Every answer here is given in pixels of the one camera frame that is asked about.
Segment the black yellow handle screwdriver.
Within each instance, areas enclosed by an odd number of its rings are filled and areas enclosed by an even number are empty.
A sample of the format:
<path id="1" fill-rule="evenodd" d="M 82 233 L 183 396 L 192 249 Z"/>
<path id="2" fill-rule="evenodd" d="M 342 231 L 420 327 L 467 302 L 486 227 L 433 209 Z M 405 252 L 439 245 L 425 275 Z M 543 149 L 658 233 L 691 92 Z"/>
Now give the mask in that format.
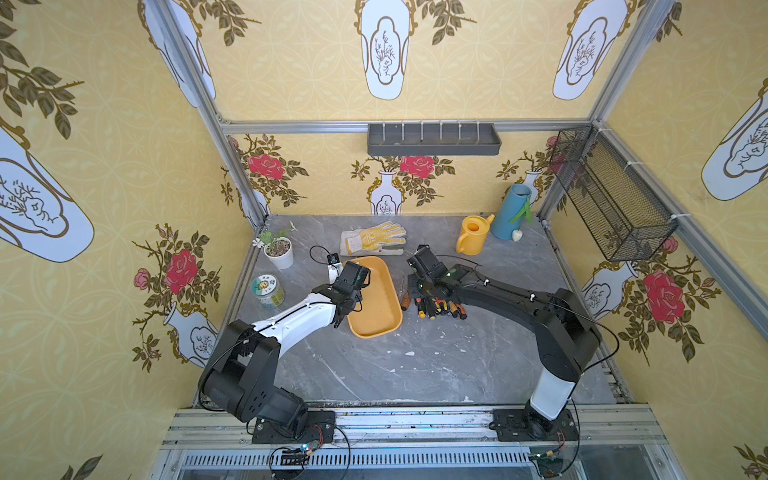
<path id="1" fill-rule="evenodd" d="M 426 299 L 426 308 L 431 320 L 435 320 L 439 314 L 439 306 L 433 298 Z"/>

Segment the large black handle screwdriver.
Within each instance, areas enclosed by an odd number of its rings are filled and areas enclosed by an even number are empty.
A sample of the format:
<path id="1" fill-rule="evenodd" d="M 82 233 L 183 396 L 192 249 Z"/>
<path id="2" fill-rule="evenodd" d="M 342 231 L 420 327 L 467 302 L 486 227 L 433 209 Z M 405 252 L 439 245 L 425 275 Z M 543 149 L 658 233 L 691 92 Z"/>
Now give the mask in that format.
<path id="1" fill-rule="evenodd" d="M 427 317 L 427 313 L 426 313 L 425 304 L 424 304 L 423 299 L 422 298 L 417 298 L 416 299 L 416 305 L 417 305 L 419 317 L 422 318 L 422 319 L 425 319 Z"/>

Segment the yellow plastic storage box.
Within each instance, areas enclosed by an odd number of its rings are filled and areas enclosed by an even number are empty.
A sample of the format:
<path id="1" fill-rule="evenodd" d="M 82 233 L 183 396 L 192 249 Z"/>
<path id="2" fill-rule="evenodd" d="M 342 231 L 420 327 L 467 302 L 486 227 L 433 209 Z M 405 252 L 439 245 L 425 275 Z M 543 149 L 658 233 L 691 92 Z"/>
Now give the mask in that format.
<path id="1" fill-rule="evenodd" d="M 375 256 L 353 259 L 350 263 L 370 270 L 370 283 L 361 290 L 361 306 L 348 315 L 352 333 L 371 339 L 396 331 L 402 324 L 403 312 L 387 264 Z"/>

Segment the orange black handle screwdriver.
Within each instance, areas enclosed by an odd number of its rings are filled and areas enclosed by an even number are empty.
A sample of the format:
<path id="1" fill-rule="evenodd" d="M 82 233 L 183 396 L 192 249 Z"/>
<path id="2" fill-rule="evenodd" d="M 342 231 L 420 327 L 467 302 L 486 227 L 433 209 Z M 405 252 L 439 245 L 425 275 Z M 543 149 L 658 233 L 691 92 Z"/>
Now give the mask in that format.
<path id="1" fill-rule="evenodd" d="M 454 306 L 456 307 L 458 318 L 461 319 L 461 320 L 466 320 L 467 319 L 467 312 L 464 309 L 464 307 L 461 304 L 459 304 L 459 303 L 455 303 Z"/>

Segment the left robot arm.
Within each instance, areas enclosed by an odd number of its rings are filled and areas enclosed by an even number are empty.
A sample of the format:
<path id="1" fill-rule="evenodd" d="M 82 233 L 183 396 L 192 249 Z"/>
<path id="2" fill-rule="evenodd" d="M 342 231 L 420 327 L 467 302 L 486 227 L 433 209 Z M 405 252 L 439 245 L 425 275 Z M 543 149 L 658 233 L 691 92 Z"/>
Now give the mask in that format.
<path id="1" fill-rule="evenodd" d="M 235 320 L 220 332 L 198 382 L 197 394 L 242 422 L 261 419 L 287 438 L 298 439 L 307 426 L 308 406 L 275 385 L 281 355 L 315 331 L 338 327 L 362 305 L 370 270 L 346 264 L 331 283 L 266 320 Z"/>

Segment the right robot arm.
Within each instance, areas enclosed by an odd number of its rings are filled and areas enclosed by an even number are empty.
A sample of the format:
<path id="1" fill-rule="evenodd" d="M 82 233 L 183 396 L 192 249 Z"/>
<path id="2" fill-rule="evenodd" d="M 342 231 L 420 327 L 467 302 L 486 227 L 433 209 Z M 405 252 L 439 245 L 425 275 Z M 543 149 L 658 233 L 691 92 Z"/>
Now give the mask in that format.
<path id="1" fill-rule="evenodd" d="M 527 290 L 464 264 L 448 267 L 427 245 L 420 246 L 408 264 L 423 297 L 481 308 L 534 334 L 543 370 L 526 408 L 537 420 L 559 417 L 602 343 L 577 296 L 563 288 L 554 293 Z"/>

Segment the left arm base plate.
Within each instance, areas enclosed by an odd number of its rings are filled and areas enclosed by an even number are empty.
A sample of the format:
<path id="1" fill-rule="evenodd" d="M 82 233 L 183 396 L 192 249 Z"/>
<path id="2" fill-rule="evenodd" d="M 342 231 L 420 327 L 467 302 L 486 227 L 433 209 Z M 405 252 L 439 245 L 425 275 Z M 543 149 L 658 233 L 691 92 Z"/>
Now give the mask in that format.
<path id="1" fill-rule="evenodd" d="M 287 425 L 258 418 L 252 444 L 288 445 L 313 440 L 321 444 L 331 443 L 335 427 L 336 412 L 333 410 L 308 410 Z"/>

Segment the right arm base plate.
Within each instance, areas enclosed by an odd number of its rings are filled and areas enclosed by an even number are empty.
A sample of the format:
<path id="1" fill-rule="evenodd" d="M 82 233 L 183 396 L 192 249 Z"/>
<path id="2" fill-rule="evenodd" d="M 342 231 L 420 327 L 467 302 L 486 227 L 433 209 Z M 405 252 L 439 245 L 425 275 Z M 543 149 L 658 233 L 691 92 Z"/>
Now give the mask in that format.
<path id="1" fill-rule="evenodd" d="M 554 420 L 528 407 L 494 409 L 489 429 L 500 442 L 574 442 L 579 436 L 575 416 L 568 409 Z"/>

